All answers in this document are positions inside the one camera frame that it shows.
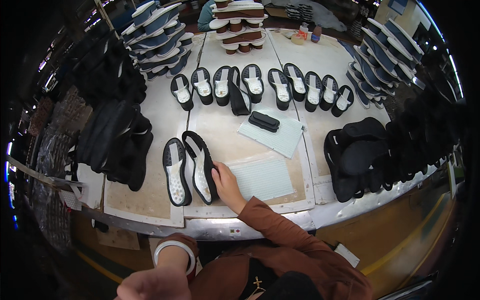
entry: plastic bag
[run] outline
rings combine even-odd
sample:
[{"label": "plastic bag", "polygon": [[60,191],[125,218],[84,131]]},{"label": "plastic bag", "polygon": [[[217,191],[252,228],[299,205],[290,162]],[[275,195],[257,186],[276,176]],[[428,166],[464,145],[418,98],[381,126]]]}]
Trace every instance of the plastic bag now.
[{"label": "plastic bag", "polygon": [[299,4],[305,4],[305,5],[310,5],[312,7],[312,13],[313,13],[313,21],[315,24],[320,24],[323,28],[333,28],[337,31],[346,31],[347,27],[345,24],[340,22],[337,17],[328,10],[326,7],[323,5],[313,2],[311,0],[290,0],[290,4],[292,5],[299,5]]}]

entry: fluorescent light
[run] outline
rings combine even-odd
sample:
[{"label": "fluorescent light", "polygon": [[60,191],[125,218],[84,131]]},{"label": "fluorescent light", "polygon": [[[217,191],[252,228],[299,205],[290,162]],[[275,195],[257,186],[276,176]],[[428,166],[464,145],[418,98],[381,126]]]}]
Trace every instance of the fluorescent light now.
[{"label": "fluorescent light", "polygon": [[442,39],[443,42],[445,42],[445,39],[444,39],[444,35],[442,35],[442,33],[440,32],[440,29],[438,29],[438,26],[437,24],[433,21],[432,19],[432,16],[430,16],[430,14],[428,13],[427,9],[425,8],[425,6],[423,6],[423,4],[418,1],[418,4],[420,6],[420,8],[423,10],[423,12],[427,15],[427,18],[430,20],[430,22],[433,24],[433,27],[435,27],[435,30],[437,31],[437,33],[440,35],[440,38]]},{"label": "fluorescent light", "polygon": [[50,82],[50,80],[52,79],[52,77],[53,77],[53,73],[52,73],[52,75],[50,75],[50,77],[48,78],[47,83],[45,84],[45,87],[47,87],[47,85],[48,85],[48,83]]},{"label": "fluorescent light", "polygon": [[451,54],[449,56],[450,56],[450,62],[452,63],[453,71],[455,72],[456,82],[458,83],[458,88],[460,89],[460,96],[463,98],[462,86],[460,85],[460,78],[458,77],[458,73],[456,72],[456,66],[455,66],[455,63],[453,62],[453,57]]}]

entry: grid cutting mat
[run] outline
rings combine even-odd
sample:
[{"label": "grid cutting mat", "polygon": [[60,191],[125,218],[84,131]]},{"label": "grid cutting mat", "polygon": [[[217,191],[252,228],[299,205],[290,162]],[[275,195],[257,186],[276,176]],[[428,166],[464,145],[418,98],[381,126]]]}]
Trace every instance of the grid cutting mat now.
[{"label": "grid cutting mat", "polygon": [[263,159],[230,167],[230,170],[247,200],[255,196],[265,201],[294,192],[284,159]]},{"label": "grid cutting mat", "polygon": [[295,149],[297,149],[304,125],[296,119],[287,117],[283,113],[260,103],[255,104],[255,107],[252,109],[252,112],[253,111],[258,111],[279,120],[280,125],[278,130],[276,132],[270,132],[250,124],[248,118],[246,118],[237,132],[291,159],[295,153]]}]

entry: white insole insert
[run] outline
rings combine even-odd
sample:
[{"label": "white insole insert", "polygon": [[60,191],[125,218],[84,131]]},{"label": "white insole insert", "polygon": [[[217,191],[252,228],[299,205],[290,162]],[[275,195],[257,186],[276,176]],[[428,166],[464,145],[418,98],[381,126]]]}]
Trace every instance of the white insole insert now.
[{"label": "white insole insert", "polygon": [[339,110],[347,109],[348,105],[350,104],[350,101],[348,101],[349,95],[350,95],[350,90],[344,89],[343,93],[340,95],[340,97],[336,101],[336,107],[338,107]]},{"label": "white insole insert", "polygon": [[309,84],[308,84],[308,102],[312,104],[318,104],[320,102],[320,89],[316,88],[317,77],[315,75],[310,75]]},{"label": "white insole insert", "polygon": [[300,77],[297,77],[295,74],[295,69],[292,66],[287,67],[288,72],[290,73],[290,78],[293,80],[293,88],[297,93],[304,94],[305,93],[305,85],[303,84],[303,80]]},{"label": "white insole insert", "polygon": [[187,86],[183,85],[183,79],[178,77],[176,79],[178,91],[173,91],[179,100],[180,103],[185,103],[190,100],[190,92]]},{"label": "white insole insert", "polygon": [[197,87],[198,94],[204,97],[210,95],[211,93],[210,85],[205,79],[204,71],[203,70],[197,71],[197,76],[198,76],[198,82],[195,82],[194,85]]},{"label": "white insole insert", "polygon": [[228,69],[222,70],[220,80],[215,80],[215,96],[225,97],[228,94]]},{"label": "white insole insert", "polygon": [[336,92],[332,90],[333,79],[327,78],[327,86],[325,87],[324,99],[327,103],[333,103]]},{"label": "white insole insert", "polygon": [[248,68],[248,78],[245,78],[245,82],[248,85],[248,89],[250,89],[250,92],[252,94],[261,94],[263,92],[262,90],[262,84],[260,83],[260,80],[257,76],[256,68],[255,67],[249,67]]},{"label": "white insole insert", "polygon": [[282,81],[280,80],[280,75],[278,75],[278,72],[272,72],[273,76],[273,82],[276,87],[276,96],[278,97],[278,100],[282,102],[288,102],[290,100],[290,95],[288,94],[287,91],[287,84],[283,84]]},{"label": "white insole insert", "polygon": [[195,162],[195,170],[193,171],[193,184],[197,187],[200,194],[202,194],[202,197],[204,197],[207,202],[211,202],[212,195],[210,194],[210,188],[208,187],[204,171],[205,152],[200,150],[197,144],[189,136],[185,138],[185,143],[192,148],[196,155],[196,157],[193,159]]},{"label": "white insole insert", "polygon": [[170,196],[175,204],[181,204],[185,199],[185,190],[180,179],[180,167],[183,159],[179,160],[177,143],[170,144],[170,156],[172,157],[172,165],[167,166],[168,189]]},{"label": "white insole insert", "polygon": [[243,97],[243,102],[245,102],[245,107],[250,112],[251,105],[250,105],[250,98],[248,97],[248,94],[242,90],[240,90],[240,93],[241,93],[241,96]]}]

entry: gold cross necklace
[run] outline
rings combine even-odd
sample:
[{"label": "gold cross necklace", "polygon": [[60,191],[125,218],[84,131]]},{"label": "gold cross necklace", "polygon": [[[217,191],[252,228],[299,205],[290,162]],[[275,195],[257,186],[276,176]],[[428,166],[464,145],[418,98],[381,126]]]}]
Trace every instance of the gold cross necklace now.
[{"label": "gold cross necklace", "polygon": [[259,289],[261,289],[264,292],[266,291],[266,289],[260,287],[260,284],[262,283],[262,281],[258,280],[258,276],[255,276],[255,282],[252,282],[252,283],[256,284],[257,288],[253,291],[253,293],[250,296],[248,296],[248,298],[246,300],[250,299],[255,294],[255,292],[258,291]]}]

